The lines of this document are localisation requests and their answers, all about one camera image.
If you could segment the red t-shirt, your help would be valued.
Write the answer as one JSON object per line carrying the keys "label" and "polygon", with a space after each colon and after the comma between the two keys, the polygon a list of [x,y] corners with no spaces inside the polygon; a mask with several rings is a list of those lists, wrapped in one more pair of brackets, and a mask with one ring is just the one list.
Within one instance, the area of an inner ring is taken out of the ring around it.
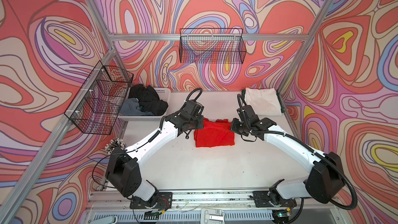
{"label": "red t-shirt", "polygon": [[227,119],[210,121],[204,118],[203,126],[203,129],[194,132],[196,148],[235,145],[235,133],[231,131],[231,122]]}

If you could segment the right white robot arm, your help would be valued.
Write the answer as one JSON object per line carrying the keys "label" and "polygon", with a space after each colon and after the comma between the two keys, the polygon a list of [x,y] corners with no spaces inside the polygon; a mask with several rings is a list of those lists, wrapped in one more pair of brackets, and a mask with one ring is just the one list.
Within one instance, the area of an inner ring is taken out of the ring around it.
{"label": "right white robot arm", "polygon": [[277,181],[268,192],[271,204],[281,205],[295,198],[312,198],[345,210],[357,207],[356,190],[344,174],[339,155],[312,148],[285,132],[271,119],[260,119],[250,105],[240,106],[237,113],[239,117],[233,119],[231,124],[232,132],[239,134],[244,141],[252,136],[279,148],[308,172],[307,177]]}

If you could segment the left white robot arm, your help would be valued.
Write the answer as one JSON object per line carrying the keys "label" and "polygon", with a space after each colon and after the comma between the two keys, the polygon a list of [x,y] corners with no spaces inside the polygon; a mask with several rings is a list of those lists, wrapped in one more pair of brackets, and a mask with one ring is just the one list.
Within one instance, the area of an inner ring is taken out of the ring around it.
{"label": "left white robot arm", "polygon": [[178,136],[204,127],[204,106],[196,100],[185,100],[181,109],[164,116],[159,127],[141,141],[125,149],[115,148],[105,172],[106,179],[125,198],[131,196],[149,202],[156,198],[157,188],[143,179],[141,166],[160,148]]}

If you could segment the folded white t-shirt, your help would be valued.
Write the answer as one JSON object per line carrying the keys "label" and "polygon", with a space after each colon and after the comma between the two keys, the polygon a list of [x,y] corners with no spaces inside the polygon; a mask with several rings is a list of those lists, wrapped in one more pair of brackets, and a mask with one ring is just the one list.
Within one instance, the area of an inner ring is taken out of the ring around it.
{"label": "folded white t-shirt", "polygon": [[245,102],[250,105],[257,115],[280,116],[282,107],[277,92],[271,89],[245,89]]}

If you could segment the white plastic laundry basket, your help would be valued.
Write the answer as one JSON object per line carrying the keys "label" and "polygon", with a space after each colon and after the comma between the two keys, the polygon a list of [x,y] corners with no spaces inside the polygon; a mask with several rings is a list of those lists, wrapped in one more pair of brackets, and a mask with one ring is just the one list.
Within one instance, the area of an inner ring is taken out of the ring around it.
{"label": "white plastic laundry basket", "polygon": [[[160,100],[165,101],[167,104],[170,104],[171,99],[171,90],[169,88],[154,88],[156,93],[158,94]],[[141,107],[136,107],[134,110],[134,115],[122,115],[122,112],[119,113],[118,119],[123,121],[160,121],[162,117],[167,115],[169,107],[166,109],[165,113],[162,115],[154,115],[152,112],[138,112]]]}

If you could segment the black garment in basket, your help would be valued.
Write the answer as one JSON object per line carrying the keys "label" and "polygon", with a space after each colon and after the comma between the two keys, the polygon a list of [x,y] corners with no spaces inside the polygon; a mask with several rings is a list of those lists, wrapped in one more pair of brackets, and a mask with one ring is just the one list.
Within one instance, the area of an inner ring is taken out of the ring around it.
{"label": "black garment in basket", "polygon": [[152,86],[145,87],[142,84],[132,86],[128,98],[137,98],[142,110],[152,112],[154,115],[162,115],[169,107],[165,101],[160,100]]}

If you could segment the grey garment in basket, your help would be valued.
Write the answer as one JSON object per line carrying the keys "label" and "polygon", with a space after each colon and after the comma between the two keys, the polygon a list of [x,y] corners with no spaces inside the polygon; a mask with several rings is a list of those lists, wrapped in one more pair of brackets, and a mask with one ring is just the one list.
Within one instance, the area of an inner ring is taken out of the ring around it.
{"label": "grey garment in basket", "polygon": [[129,98],[124,101],[119,114],[122,116],[153,116],[152,112],[142,110],[137,98]]}

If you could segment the cup of pens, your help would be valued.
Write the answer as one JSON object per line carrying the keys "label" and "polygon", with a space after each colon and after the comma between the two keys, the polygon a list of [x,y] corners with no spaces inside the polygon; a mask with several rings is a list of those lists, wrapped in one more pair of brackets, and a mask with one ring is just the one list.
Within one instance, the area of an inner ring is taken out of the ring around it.
{"label": "cup of pens", "polygon": [[110,143],[105,146],[105,151],[110,155],[116,148],[125,150],[126,145],[123,139],[116,138],[110,140]]}

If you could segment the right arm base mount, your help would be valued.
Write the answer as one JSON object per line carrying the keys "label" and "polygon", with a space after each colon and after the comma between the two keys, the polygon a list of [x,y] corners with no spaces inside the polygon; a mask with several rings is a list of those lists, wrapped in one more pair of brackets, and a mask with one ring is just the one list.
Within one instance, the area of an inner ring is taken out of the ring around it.
{"label": "right arm base mount", "polygon": [[276,191],[253,191],[249,198],[254,200],[256,207],[294,208],[294,199],[283,199]]}

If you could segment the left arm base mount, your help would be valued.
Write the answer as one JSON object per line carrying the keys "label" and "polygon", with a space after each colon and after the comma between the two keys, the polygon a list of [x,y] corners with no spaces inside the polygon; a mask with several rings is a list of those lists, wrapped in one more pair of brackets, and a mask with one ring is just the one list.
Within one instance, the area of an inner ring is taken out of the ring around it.
{"label": "left arm base mount", "polygon": [[134,197],[130,203],[130,209],[159,209],[167,210],[172,207],[173,193],[171,191],[161,191],[155,193],[148,201]]}

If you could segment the aluminium rail at front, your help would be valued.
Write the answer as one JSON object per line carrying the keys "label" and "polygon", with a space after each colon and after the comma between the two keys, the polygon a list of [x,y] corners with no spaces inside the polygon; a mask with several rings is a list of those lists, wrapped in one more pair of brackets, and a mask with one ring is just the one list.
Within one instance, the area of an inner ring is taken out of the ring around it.
{"label": "aluminium rail at front", "polygon": [[273,206],[268,189],[162,190],[155,207],[117,191],[93,193],[81,224],[349,224],[348,214],[313,199]]}

